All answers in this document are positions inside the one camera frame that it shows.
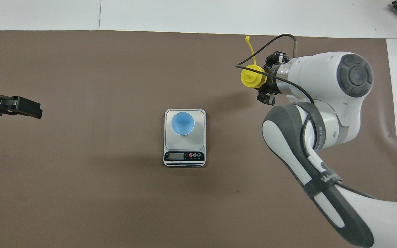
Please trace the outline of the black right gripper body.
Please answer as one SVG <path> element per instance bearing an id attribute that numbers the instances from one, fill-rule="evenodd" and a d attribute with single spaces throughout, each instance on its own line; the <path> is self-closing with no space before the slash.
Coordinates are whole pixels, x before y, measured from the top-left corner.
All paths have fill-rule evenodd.
<path id="1" fill-rule="evenodd" d="M 267 62 L 263 66 L 263 69 L 267 74 L 276 76 L 281 65 L 281 63 L 272 64 L 271 62 Z M 261 91 L 268 94 L 281 94 L 281 91 L 277 86 L 277 80 L 273 77 L 267 77 L 266 83 L 261 87 Z"/>

